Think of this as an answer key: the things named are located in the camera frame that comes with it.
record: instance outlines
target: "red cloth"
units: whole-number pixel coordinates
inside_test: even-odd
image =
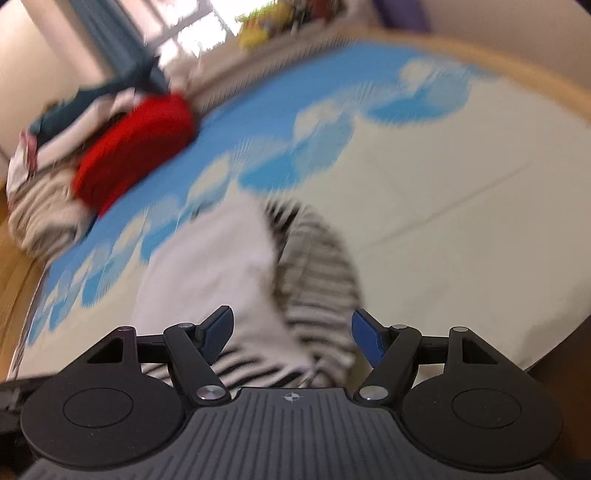
[[[149,97],[86,152],[72,187],[103,215],[115,201],[194,138],[195,122],[177,94]]]

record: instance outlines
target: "bed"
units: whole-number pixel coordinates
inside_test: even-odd
[[[234,190],[314,205],[386,325],[465,325],[529,368],[583,323],[591,96],[452,41],[340,34],[356,41],[215,109],[46,271],[19,375],[54,372],[126,324],[150,254]]]

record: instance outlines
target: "black striped fabric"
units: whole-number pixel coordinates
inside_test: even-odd
[[[314,367],[290,371],[265,352],[253,355],[234,346],[212,368],[233,393],[245,386],[343,386],[355,361],[351,315],[361,302],[353,264],[312,207],[271,199],[264,208],[277,245],[275,299],[289,334],[314,359]],[[144,364],[142,371],[170,383],[166,365]]]

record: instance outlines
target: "curtain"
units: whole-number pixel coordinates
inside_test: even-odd
[[[118,76],[152,57],[142,35],[116,0],[69,0],[99,51]],[[168,82],[158,67],[150,76],[156,89],[167,92]]]

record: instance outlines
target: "pile of clothes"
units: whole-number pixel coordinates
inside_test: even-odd
[[[8,167],[8,226],[28,255],[51,262],[94,218],[195,137],[183,96],[150,83],[154,61],[53,105],[21,133]]]
[[[130,325],[154,335],[229,305],[234,331],[212,368],[232,393],[331,387],[355,361],[360,302],[352,262],[314,209],[238,191],[201,208],[152,254]],[[170,381],[166,365],[142,370]]]

